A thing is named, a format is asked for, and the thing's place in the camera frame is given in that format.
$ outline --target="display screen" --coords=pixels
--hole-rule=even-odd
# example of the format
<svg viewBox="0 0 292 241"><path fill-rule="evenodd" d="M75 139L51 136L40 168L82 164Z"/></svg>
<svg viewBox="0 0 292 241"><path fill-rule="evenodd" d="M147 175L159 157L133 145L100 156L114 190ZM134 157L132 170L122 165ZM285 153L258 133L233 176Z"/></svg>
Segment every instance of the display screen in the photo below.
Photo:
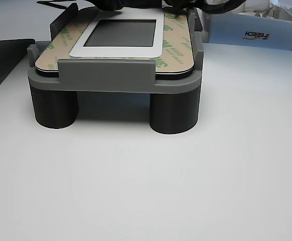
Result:
<svg viewBox="0 0 292 241"><path fill-rule="evenodd" d="M156 20L100 20L85 47L152 47Z"/></svg>

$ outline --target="3d printed holder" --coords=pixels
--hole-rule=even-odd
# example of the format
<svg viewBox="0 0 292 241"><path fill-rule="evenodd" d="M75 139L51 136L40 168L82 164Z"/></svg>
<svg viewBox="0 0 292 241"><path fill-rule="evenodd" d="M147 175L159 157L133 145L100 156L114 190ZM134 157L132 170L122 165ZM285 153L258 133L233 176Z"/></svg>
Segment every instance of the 3d printed holder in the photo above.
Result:
<svg viewBox="0 0 292 241"><path fill-rule="evenodd" d="M159 133L177 134L198 120L202 83L203 45L196 9L187 10L194 58L193 72L179 80L156 79L154 60L59 59L59 77L41 76L35 68L42 45L28 48L28 77L35 117L47 128L61 129L74 123L78 114L77 91L150 94L150 126ZM51 25L51 39L78 14L69 6Z"/></svg>

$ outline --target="white desk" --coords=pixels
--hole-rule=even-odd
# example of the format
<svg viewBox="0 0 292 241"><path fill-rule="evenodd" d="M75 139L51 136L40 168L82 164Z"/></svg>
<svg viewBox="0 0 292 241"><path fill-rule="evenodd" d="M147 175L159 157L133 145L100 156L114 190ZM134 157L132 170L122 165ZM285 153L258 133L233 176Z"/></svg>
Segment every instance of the white desk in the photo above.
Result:
<svg viewBox="0 0 292 241"><path fill-rule="evenodd" d="M199 122L174 136L132 94L81 94L46 129L27 68L0 86L0 241L292 240L292 52L206 44Z"/></svg>

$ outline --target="brand logo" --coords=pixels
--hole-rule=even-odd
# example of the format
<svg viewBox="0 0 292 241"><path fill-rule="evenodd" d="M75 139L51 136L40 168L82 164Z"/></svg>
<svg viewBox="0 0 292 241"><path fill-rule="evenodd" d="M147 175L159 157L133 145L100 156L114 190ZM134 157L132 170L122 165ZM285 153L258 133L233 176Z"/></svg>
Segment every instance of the brand logo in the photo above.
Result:
<svg viewBox="0 0 292 241"><path fill-rule="evenodd" d="M270 34L265 34L265 33L257 33L257 32L246 32L245 36L243 39L247 40L256 40L256 39L263 39L263 40L268 40L270 37Z"/></svg>

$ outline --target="gray plastic frame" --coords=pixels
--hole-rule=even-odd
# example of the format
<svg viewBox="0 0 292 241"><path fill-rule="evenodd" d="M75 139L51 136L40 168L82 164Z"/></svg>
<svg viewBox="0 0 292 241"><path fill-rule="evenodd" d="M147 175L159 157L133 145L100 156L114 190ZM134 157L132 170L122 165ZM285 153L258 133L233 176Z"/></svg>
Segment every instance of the gray plastic frame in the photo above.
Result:
<svg viewBox="0 0 292 241"><path fill-rule="evenodd" d="M194 67L190 76L179 80L156 79L154 60L59 59L59 77L44 77L37 73L35 62L40 56L39 43L28 48L30 85L41 90L95 91L125 93L179 94L192 91L202 82L204 50L200 20L196 9L187 10ZM51 39L78 13L71 4L51 25Z"/></svg>

